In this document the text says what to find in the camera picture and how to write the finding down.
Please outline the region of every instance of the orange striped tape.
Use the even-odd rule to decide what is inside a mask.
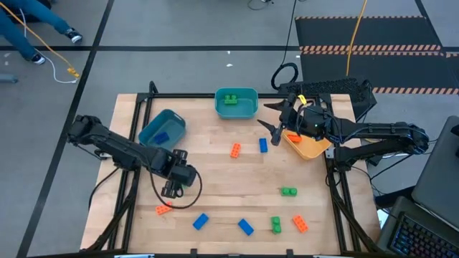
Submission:
[[[440,51],[436,44],[409,45],[354,45],[352,51]],[[349,45],[319,45],[300,47],[301,51],[349,51]]]
[[[373,93],[392,93],[392,94],[432,94],[432,95],[457,95],[459,89],[454,88],[417,88],[417,87],[374,87]]]
[[[459,54],[458,53],[446,53],[446,58],[448,57],[459,57]]]
[[[357,19],[357,16],[297,16],[299,19]],[[364,19],[406,19],[406,18],[424,18],[423,16],[363,16]]]
[[[303,51],[302,54],[348,54],[347,51]],[[442,52],[353,51],[353,55],[443,56]]]

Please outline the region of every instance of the blue pants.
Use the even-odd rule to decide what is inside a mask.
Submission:
[[[42,22],[52,25],[57,32],[64,34],[70,26],[66,21],[58,17],[46,6],[37,0],[0,0],[7,7],[22,9],[25,14],[31,14]],[[4,35],[13,46],[15,46],[23,58],[30,60],[35,55],[34,47],[27,41],[22,31],[17,29],[13,22],[6,16],[6,10],[0,11],[0,35]]]

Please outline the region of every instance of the yellow cable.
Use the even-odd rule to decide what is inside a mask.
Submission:
[[[364,12],[365,12],[366,2],[367,2],[367,0],[365,0],[364,5],[363,5],[363,7],[361,8],[360,15],[359,15],[359,19],[357,20],[357,24],[356,24],[356,27],[355,27],[355,29],[354,29],[354,33],[352,34],[351,44],[349,45],[349,51],[347,52],[346,76],[349,76],[349,67],[351,66],[351,53],[352,53],[352,47],[353,47],[353,45],[354,45],[354,39],[356,38],[356,35],[357,35],[357,30],[359,29],[360,20],[361,20],[361,18],[363,17]]]
[[[60,59],[62,59],[68,66],[69,68],[67,69],[67,71],[75,76],[76,78],[78,78],[80,75],[76,72],[75,68],[73,67],[72,64],[70,64],[70,62],[68,62],[62,55],[60,55],[59,53],[57,53],[56,51],[54,51],[51,47],[48,46],[48,44],[46,44],[46,42],[40,37],[38,36],[37,34],[35,34],[34,31],[32,31],[26,24],[24,24],[24,22],[21,21],[21,19],[19,17],[17,17],[8,7],[6,7],[2,2],[0,2],[0,6],[3,7],[7,12],[9,12],[9,14],[11,14],[20,24],[22,24],[22,26],[24,26],[30,33],[32,33],[36,38],[38,38],[39,41],[41,41],[43,43],[43,45],[48,48],[49,51],[51,51],[53,54],[57,55]]]

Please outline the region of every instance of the wooden table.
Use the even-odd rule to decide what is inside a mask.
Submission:
[[[110,129],[128,137],[136,95],[119,95]],[[277,102],[260,99],[256,118],[278,123],[279,112],[263,107],[263,103]],[[337,117],[354,119],[348,95],[332,95]],[[139,116],[141,130],[145,105]],[[278,147],[269,143],[269,132],[256,119],[221,120],[214,111],[213,99],[154,99],[153,119],[163,109],[172,109],[186,121],[186,135],[176,148],[189,152],[188,162],[202,175],[203,190],[198,202],[189,209],[173,210],[156,215],[159,200],[154,195],[148,172],[141,172],[136,210],[133,219],[131,253],[189,253],[197,248],[200,254],[339,254],[332,200],[325,185],[326,167],[323,156],[305,161],[284,141]],[[258,139],[268,139],[268,153],[260,153]],[[239,158],[230,158],[233,143],[241,143]],[[357,147],[359,140],[347,146]],[[363,162],[356,167],[366,170]],[[98,181],[113,170],[111,160],[100,165]],[[89,211],[81,247],[90,246],[112,219],[118,193],[120,173],[104,183],[96,192]],[[361,171],[348,172],[348,182],[356,218],[373,239],[379,235],[379,221],[368,177]],[[155,176],[157,188],[164,180]],[[282,197],[281,186],[298,189],[296,197]],[[190,203],[197,194],[196,180],[187,188],[184,197],[173,204]],[[197,231],[195,219],[205,213],[209,221]],[[309,231],[300,234],[292,222],[300,214]],[[280,216],[282,233],[271,231],[271,216]],[[255,232],[247,236],[237,225],[245,218]],[[346,242],[351,249],[349,227],[343,217]],[[124,228],[120,223],[119,236]]]

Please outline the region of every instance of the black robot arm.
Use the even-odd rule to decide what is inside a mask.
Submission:
[[[280,124],[277,128],[259,120],[271,132],[273,145],[279,144],[280,134],[284,129],[316,140],[325,138],[338,145],[353,138],[382,139],[378,143],[358,148],[336,147],[333,161],[340,171],[350,170],[360,159],[396,152],[422,154],[429,148],[429,137],[416,125],[404,122],[354,123],[347,119],[336,118],[329,110],[317,105],[301,105],[298,110],[295,110],[295,102],[296,96],[290,94],[282,102],[265,104],[267,108],[281,111]]]
[[[186,164],[187,152],[142,146],[108,130],[97,117],[77,115],[67,134],[73,145],[94,145],[103,152],[111,154],[115,166],[134,170],[144,166],[148,171],[167,179],[161,195],[177,197],[181,185],[191,186],[196,177],[196,169]]]

